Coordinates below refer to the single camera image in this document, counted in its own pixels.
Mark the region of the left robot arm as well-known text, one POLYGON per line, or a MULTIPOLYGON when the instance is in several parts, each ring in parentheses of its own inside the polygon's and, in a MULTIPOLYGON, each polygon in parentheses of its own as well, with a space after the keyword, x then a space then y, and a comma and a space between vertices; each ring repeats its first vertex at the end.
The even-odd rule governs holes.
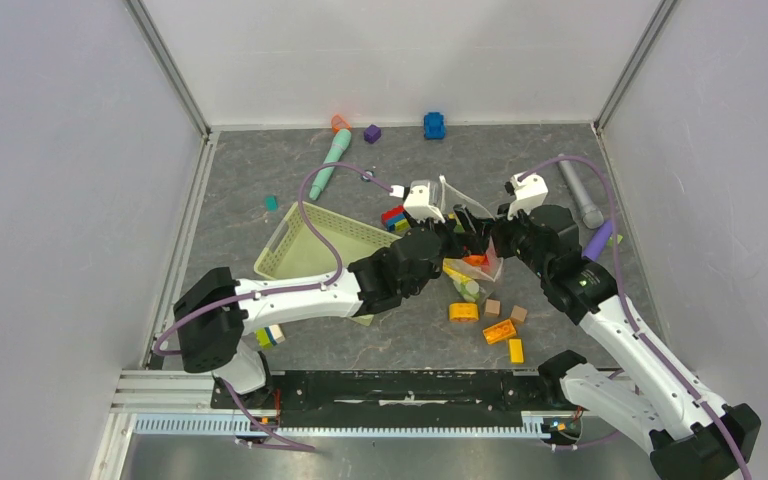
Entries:
POLYGON ((211 373, 229 382, 248 406, 262 407, 273 397, 274 381, 244 335, 294 321, 395 309, 438 278, 445 259, 468 253, 460 234, 438 224, 413 227, 372 255, 319 276, 266 282, 214 268, 173 307, 176 353, 185 372, 211 373))

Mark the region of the green toy cucumber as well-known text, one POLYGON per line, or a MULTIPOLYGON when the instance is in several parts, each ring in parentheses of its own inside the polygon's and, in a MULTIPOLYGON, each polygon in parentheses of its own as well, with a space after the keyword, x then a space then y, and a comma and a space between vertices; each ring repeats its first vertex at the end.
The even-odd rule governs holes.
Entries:
POLYGON ((481 299, 481 287, 475 280, 469 279, 459 283, 457 290, 466 302, 478 303, 481 299))

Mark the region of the green orange toy mango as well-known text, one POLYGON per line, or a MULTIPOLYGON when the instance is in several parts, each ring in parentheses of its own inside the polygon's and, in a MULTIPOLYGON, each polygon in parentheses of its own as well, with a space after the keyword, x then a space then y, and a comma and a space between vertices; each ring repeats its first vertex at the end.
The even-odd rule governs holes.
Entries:
POLYGON ((462 260, 465 263, 476 267, 489 264, 489 260, 486 255, 468 255, 463 257, 462 260))

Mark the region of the clear polka dot zip bag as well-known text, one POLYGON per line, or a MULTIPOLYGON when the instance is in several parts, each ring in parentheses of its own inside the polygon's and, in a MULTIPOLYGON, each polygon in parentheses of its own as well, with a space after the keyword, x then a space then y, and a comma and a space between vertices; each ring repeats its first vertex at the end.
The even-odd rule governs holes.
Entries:
MULTIPOLYGON (((455 221, 455 232, 465 233, 465 227, 458 219, 455 207, 466 208, 476 217, 490 217, 491 212, 478 201, 456 189, 439 176, 442 189, 443 212, 449 220, 455 221)), ((443 271, 451 278, 455 289, 466 302, 483 304, 493 293, 501 278, 503 260, 496 256, 492 245, 485 254, 467 256, 462 259, 447 259, 443 271)))

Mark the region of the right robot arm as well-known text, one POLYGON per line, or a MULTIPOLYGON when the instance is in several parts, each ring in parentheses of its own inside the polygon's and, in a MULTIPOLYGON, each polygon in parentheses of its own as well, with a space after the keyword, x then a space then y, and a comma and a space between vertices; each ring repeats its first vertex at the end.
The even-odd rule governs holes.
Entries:
POLYGON ((545 405, 571 402, 598 415, 648 455, 661 479, 750 478, 759 416, 747 404, 729 405, 669 351, 612 274, 583 257, 567 208, 542 205, 524 213, 504 204, 489 234, 498 254, 522 261, 548 302, 596 340, 640 390, 619 385, 567 350, 539 368, 537 392, 545 405))

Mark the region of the yellow toy banana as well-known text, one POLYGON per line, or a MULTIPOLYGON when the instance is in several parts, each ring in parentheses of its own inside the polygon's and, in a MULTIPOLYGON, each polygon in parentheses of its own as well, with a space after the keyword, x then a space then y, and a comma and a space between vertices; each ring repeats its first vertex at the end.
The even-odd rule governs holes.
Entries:
POLYGON ((472 277, 456 270, 449 263, 444 262, 442 269, 453 281, 468 283, 473 280, 472 277))

